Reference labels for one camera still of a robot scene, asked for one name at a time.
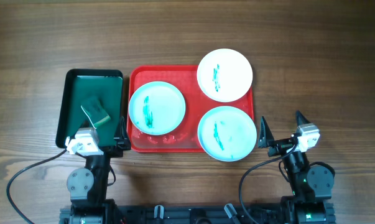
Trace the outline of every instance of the red rectangular tray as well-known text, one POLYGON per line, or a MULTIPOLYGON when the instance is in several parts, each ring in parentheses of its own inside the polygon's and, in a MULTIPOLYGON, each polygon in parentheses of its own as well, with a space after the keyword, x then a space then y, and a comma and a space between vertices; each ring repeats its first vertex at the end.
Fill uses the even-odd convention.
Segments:
POLYGON ((143 65, 137 67, 129 81, 128 104, 133 93, 146 83, 163 81, 180 90, 186 101, 186 113, 180 125, 168 134, 152 136, 138 130, 127 116, 127 133, 132 149, 137 152, 204 152, 197 136, 202 116, 218 106, 233 106, 243 110, 254 119, 252 89, 240 99, 220 103, 207 97, 198 86, 198 65, 143 65))

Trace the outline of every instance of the plate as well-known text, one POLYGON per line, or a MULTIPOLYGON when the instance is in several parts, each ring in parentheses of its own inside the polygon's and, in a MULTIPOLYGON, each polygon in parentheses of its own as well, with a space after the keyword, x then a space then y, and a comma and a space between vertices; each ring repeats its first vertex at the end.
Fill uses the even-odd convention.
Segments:
POLYGON ((138 88, 129 102, 135 127, 151 135, 167 134, 183 120, 186 102, 182 93, 166 82, 150 82, 138 88))
POLYGON ((225 162, 246 157, 256 144, 252 119, 232 106, 219 106, 208 111, 198 124, 198 140, 211 157, 225 162))
POLYGON ((212 100, 223 103, 238 100, 251 87, 251 64, 235 50, 214 50, 201 60, 197 81, 202 92, 212 100))

